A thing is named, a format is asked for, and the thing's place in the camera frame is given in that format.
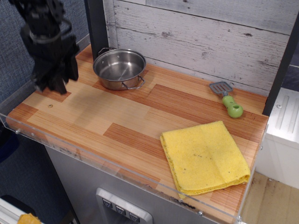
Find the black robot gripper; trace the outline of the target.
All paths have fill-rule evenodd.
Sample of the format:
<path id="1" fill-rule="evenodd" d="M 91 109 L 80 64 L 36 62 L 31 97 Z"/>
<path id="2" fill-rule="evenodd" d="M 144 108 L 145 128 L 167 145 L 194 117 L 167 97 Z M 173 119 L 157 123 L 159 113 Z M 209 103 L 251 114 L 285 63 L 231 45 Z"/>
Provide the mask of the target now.
<path id="1" fill-rule="evenodd" d="M 78 64 L 76 54 L 79 47 L 76 37 L 70 35 L 64 39 L 61 36 L 50 39 L 37 39 L 33 36 L 28 25 L 21 28 L 21 38 L 29 55 L 34 59 L 31 73 L 38 91 L 49 88 L 61 95 L 67 93 L 66 82 L 78 80 Z"/>

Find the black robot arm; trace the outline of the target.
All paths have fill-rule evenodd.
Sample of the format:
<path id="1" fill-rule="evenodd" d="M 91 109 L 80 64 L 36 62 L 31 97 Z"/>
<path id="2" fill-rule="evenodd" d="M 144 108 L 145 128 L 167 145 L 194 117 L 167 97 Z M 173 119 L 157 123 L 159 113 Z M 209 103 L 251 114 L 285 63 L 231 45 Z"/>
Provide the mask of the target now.
<path id="1" fill-rule="evenodd" d="M 67 93 L 69 80 L 78 79 L 76 54 L 79 47 L 71 34 L 72 24 L 64 18 L 59 0 L 12 0 L 10 4 L 25 21 L 22 41 L 34 60 L 31 79 L 40 92 L 49 88 L 61 95 Z"/>

